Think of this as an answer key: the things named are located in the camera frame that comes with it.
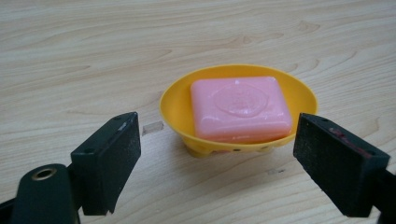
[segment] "pink soap bar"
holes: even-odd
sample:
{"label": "pink soap bar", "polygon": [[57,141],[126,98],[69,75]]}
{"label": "pink soap bar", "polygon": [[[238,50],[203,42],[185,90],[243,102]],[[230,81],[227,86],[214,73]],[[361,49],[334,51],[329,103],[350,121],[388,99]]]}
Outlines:
{"label": "pink soap bar", "polygon": [[259,143],[285,137],[291,116],[274,77],[213,78],[191,85],[197,137]]}

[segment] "yellow soap dish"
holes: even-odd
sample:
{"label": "yellow soap dish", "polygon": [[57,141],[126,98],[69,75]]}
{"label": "yellow soap dish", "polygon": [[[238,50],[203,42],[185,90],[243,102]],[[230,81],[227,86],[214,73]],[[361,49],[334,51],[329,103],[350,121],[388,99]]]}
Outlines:
{"label": "yellow soap dish", "polygon": [[[275,77],[292,116],[293,126],[290,134],[275,141],[256,144],[220,143],[196,137],[190,86],[198,79],[224,77]],[[226,64],[196,70],[177,80],[163,93],[160,110],[165,122],[181,136],[190,154],[201,158],[216,151],[268,152],[273,147],[283,146],[295,137],[300,113],[316,114],[318,101],[309,87],[285,72],[251,64]]]}

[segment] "wood grain surface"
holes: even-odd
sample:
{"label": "wood grain surface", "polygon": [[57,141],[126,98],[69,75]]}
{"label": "wood grain surface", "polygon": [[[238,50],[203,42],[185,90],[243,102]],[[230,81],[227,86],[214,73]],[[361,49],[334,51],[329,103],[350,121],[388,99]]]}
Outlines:
{"label": "wood grain surface", "polygon": [[31,169],[69,164],[108,119],[137,111],[142,157],[116,212],[82,223],[375,223],[375,208],[342,216],[292,143],[187,153],[159,99],[190,71],[224,63],[296,76],[319,115],[386,151],[396,173],[394,0],[2,0],[0,202]]}

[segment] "wooden table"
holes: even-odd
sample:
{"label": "wooden table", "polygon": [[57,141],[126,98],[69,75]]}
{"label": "wooden table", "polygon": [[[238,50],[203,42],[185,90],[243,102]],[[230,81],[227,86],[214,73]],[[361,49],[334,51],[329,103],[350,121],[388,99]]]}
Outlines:
{"label": "wooden table", "polygon": [[[159,99],[183,75],[253,63],[296,76],[318,114],[387,152],[396,172],[396,2],[0,2],[0,202],[20,178],[70,152],[108,119],[163,122]],[[191,157],[163,129],[106,217],[83,223],[375,223],[347,218],[292,156]]]}

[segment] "metal screw hole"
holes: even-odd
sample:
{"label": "metal screw hole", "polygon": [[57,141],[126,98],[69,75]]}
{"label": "metal screw hole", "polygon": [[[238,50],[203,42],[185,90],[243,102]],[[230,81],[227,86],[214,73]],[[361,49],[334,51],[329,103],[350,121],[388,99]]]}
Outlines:
{"label": "metal screw hole", "polygon": [[52,177],[55,174],[56,174],[55,168],[45,168],[33,174],[32,179],[35,181],[45,180]]}

